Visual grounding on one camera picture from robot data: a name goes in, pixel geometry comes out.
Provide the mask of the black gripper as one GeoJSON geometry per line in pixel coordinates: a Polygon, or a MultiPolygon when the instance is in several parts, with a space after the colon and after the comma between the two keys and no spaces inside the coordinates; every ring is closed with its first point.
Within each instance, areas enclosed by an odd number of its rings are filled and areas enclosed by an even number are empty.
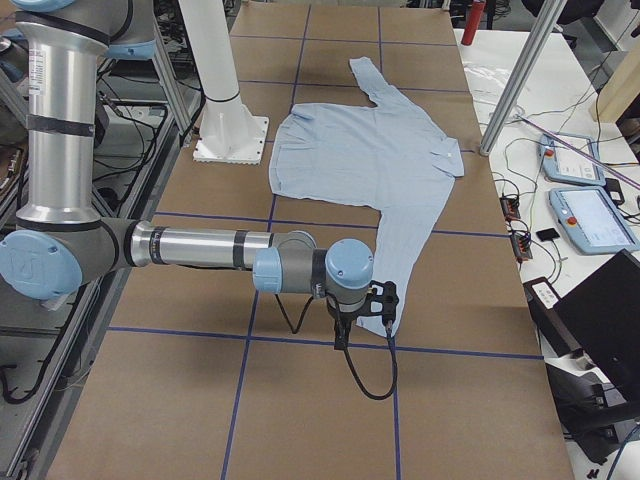
{"type": "Polygon", "coordinates": [[[349,346],[349,337],[354,317],[344,312],[335,312],[334,318],[334,348],[347,349],[349,346]]]}

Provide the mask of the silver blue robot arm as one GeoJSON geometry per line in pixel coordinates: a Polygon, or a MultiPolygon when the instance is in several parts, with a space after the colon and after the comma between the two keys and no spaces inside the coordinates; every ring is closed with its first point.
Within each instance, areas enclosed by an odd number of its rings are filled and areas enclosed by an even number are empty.
{"type": "Polygon", "coordinates": [[[1,274],[21,294],[51,300],[107,273],[149,264],[248,271],[262,292],[324,299],[344,349],[372,312],[373,256],[358,240],[317,247],[307,233],[190,230],[104,217],[92,204],[97,61],[150,59],[149,1],[20,1],[29,45],[28,199],[1,247],[1,274]]]}

